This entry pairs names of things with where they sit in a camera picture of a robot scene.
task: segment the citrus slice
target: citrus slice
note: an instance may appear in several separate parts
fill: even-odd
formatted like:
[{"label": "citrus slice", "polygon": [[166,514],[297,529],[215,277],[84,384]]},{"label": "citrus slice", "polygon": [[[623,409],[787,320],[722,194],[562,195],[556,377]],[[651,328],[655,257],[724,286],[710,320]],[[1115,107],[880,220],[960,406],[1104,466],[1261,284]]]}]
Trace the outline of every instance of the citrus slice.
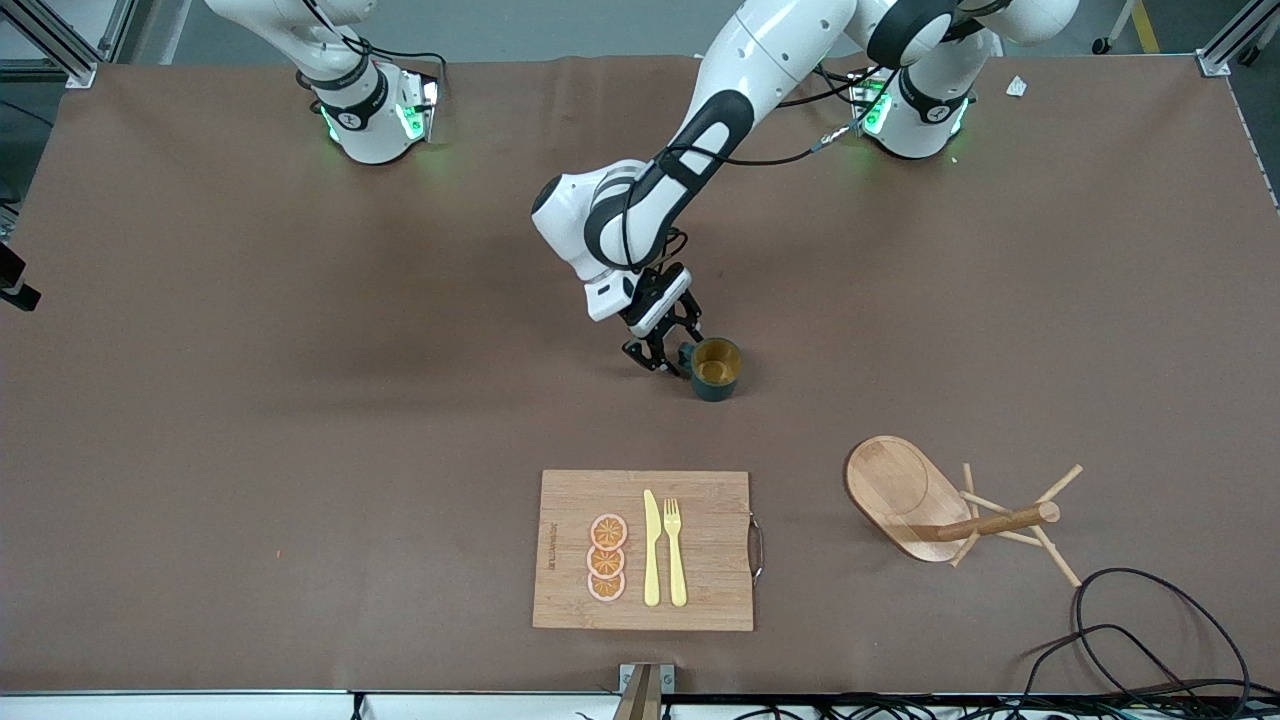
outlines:
[{"label": "citrus slice", "polygon": [[605,512],[591,523],[591,544],[600,550],[617,550],[627,542],[627,523],[614,515]]},{"label": "citrus slice", "polygon": [[621,548],[600,550],[591,546],[591,548],[586,551],[586,569],[602,580],[617,578],[622,573],[622,566],[625,564],[626,556],[622,555]]},{"label": "citrus slice", "polygon": [[618,575],[617,578],[596,578],[595,575],[586,577],[586,588],[591,591],[591,597],[599,600],[600,602],[613,602],[614,600],[622,597],[622,591],[627,589],[627,577]]}]

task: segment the wooden mug tree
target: wooden mug tree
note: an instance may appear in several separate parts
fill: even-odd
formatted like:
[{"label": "wooden mug tree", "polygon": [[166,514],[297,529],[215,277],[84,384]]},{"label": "wooden mug tree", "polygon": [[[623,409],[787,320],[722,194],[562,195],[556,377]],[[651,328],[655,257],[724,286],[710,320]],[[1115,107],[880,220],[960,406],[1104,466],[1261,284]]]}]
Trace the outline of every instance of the wooden mug tree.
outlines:
[{"label": "wooden mug tree", "polygon": [[[1010,510],[974,492],[973,471],[964,466],[965,489],[955,486],[910,442],[874,437],[849,456],[845,484],[859,509],[908,555],[956,566],[978,539],[996,536],[1044,550],[1073,587],[1080,579],[1048,539],[1046,523],[1056,523],[1061,510],[1053,498],[1084,469],[1062,475],[1039,498]],[[984,507],[995,515],[982,516]],[[1030,530],[1030,536],[1018,530]]]}]

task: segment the gray floor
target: gray floor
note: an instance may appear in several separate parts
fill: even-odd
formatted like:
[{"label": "gray floor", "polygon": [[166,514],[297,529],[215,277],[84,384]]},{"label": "gray floor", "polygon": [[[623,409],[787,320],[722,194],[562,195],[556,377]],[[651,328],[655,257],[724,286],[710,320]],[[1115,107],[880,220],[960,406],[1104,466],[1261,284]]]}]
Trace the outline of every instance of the gray floor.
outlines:
[{"label": "gray floor", "polygon": [[[381,0],[361,33],[393,50],[430,49],[454,61],[547,60],[566,55],[692,55],[703,53],[740,0]],[[1190,51],[1243,0],[1146,0],[1164,51]],[[1082,0],[1071,26],[1039,47],[1007,46],[1009,55],[1083,55],[1106,35],[1123,0]],[[204,0],[152,0],[140,19],[132,58],[140,63],[284,63],[270,45],[215,15]],[[833,54],[856,50],[841,41]],[[1114,53],[1139,53],[1133,27]],[[1280,47],[1253,68],[1239,68],[1233,86],[1270,167],[1280,172]],[[52,118],[56,86],[4,85],[0,97]],[[0,108],[0,179],[24,192],[47,132]]]}]

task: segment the wooden dowel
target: wooden dowel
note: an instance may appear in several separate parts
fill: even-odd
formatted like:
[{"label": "wooden dowel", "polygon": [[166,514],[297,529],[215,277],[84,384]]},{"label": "wooden dowel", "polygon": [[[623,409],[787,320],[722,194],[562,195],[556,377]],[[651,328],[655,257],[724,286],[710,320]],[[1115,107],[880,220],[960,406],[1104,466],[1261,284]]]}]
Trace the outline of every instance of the wooden dowel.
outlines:
[{"label": "wooden dowel", "polygon": [[1057,547],[1048,539],[1048,536],[1044,534],[1044,529],[1039,525],[1032,525],[1032,533],[1034,533],[1036,538],[1044,546],[1044,552],[1048,552],[1048,556],[1053,559],[1053,564],[1057,565],[1057,569],[1066,575],[1066,582],[1071,583],[1073,588],[1080,587],[1080,579],[1075,577],[1075,573],[1071,570],[1071,566],[1066,564],[1062,553],[1057,551]]},{"label": "wooden dowel", "polygon": [[1012,515],[1014,514],[1012,510],[1005,507],[1004,505],[996,505],[995,502],[992,502],[989,500],[983,500],[983,498],[978,497],[977,495],[974,495],[972,492],[961,492],[960,497],[963,497],[963,498],[965,498],[969,502],[973,502],[975,505],[980,505],[980,506],[986,507],[987,510],[991,510],[992,512],[1000,512],[1001,515]]},{"label": "wooden dowel", "polygon": [[1016,541],[1016,542],[1020,542],[1023,544],[1033,544],[1036,547],[1044,547],[1043,544],[1041,544],[1041,542],[1038,539],[1029,538],[1029,537],[1027,537],[1024,534],[1020,534],[1020,533],[996,533],[996,536],[997,537],[1002,537],[1005,539]]},{"label": "wooden dowel", "polygon": [[1084,468],[1080,468],[1079,465],[1071,468],[1071,470],[1068,471],[1068,474],[1062,475],[1061,480],[1053,483],[1053,487],[1044,491],[1044,495],[1039,496],[1039,500],[1037,500],[1036,502],[1048,502],[1053,500],[1055,497],[1057,497],[1057,493],[1062,492],[1062,488],[1071,484],[1071,480],[1074,480],[1083,471]]},{"label": "wooden dowel", "polygon": [[1029,507],[1015,510],[1012,515],[964,520],[963,523],[952,523],[950,525],[937,528],[919,528],[916,532],[922,533],[922,539],[954,542],[957,539],[965,539],[973,533],[992,536],[996,533],[1030,528],[1033,525],[1039,525],[1041,523],[1057,523],[1060,516],[1061,512],[1059,511],[1057,505],[1052,502],[1042,502],[1039,505],[1032,505]]},{"label": "wooden dowel", "polygon": [[960,561],[964,560],[964,556],[969,555],[969,551],[973,550],[973,546],[978,544],[978,538],[982,536],[979,536],[978,533],[973,533],[972,536],[969,536],[969,539],[964,541],[964,544],[960,546],[960,552],[956,552],[956,556],[951,559],[952,568],[960,565]]},{"label": "wooden dowel", "polygon": [[[974,495],[975,492],[973,489],[973,470],[969,469],[968,462],[964,464],[964,489],[969,495]],[[978,503],[973,502],[972,500],[969,501],[969,516],[973,518],[974,520],[978,519]]]}]

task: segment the cutting board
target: cutting board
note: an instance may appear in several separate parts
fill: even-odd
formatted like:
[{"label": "cutting board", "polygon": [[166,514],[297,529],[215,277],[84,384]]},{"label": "cutting board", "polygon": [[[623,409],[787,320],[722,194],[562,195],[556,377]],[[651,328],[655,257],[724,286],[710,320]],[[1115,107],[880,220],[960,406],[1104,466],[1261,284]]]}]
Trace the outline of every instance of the cutting board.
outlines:
[{"label": "cutting board", "polygon": [[[644,603],[644,491],[680,501],[680,550],[689,603],[671,603],[669,546],[658,541],[662,602]],[[605,512],[627,523],[626,591],[600,602],[588,591],[591,523]],[[589,630],[740,630],[755,626],[748,557],[746,473],[544,470],[538,523],[534,626]]]}]

